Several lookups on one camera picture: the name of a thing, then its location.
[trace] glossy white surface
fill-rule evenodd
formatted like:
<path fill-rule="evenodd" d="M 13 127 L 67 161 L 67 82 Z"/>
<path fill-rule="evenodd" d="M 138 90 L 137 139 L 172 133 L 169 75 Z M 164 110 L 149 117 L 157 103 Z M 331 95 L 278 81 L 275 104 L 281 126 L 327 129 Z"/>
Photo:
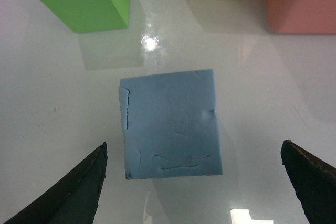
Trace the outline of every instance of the glossy white surface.
<path fill-rule="evenodd" d="M 336 36 L 278 35 L 265 0 L 131 0 L 125 30 L 75 34 L 39 0 L 0 0 L 0 222 L 103 141 L 95 224 L 307 224 L 282 166 L 292 139 L 336 165 Z M 125 180 L 121 78 L 215 72 L 223 176 Z"/>

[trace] white table surface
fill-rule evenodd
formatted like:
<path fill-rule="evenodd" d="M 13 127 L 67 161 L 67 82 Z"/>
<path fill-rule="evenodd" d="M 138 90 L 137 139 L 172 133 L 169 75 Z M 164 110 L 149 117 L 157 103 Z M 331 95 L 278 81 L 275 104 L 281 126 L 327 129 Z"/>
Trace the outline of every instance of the white table surface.
<path fill-rule="evenodd" d="M 224 174 L 126 180 L 120 79 L 209 68 Z M 39 0 L 0 0 L 0 222 L 106 141 L 95 224 L 231 223 L 231 209 L 307 224 L 280 149 L 336 165 L 335 69 L 335 35 L 275 34 L 265 0 L 131 0 L 128 29 L 85 34 Z"/>

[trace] foam surface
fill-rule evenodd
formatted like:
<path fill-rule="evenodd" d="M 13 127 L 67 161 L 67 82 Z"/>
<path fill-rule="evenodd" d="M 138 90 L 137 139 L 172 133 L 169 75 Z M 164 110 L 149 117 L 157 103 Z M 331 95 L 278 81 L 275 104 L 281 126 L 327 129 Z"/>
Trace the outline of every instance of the foam surface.
<path fill-rule="evenodd" d="M 127 179 L 222 174 L 212 70 L 120 84 Z"/>

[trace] pink foam block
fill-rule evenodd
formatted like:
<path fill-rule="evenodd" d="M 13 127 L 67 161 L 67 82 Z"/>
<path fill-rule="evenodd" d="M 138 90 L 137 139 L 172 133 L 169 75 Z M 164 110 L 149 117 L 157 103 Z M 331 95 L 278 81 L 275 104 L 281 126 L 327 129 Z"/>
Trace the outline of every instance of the pink foam block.
<path fill-rule="evenodd" d="M 336 0 L 267 0 L 267 16 L 281 33 L 336 33 Z"/>

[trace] blue foam cube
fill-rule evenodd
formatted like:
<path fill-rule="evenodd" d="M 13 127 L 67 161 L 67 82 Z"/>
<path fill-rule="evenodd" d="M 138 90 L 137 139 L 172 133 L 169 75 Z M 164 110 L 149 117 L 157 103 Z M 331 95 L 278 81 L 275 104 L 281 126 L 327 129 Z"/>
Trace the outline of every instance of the blue foam cube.
<path fill-rule="evenodd" d="M 126 179 L 222 174 L 212 70 L 122 79 Z"/>

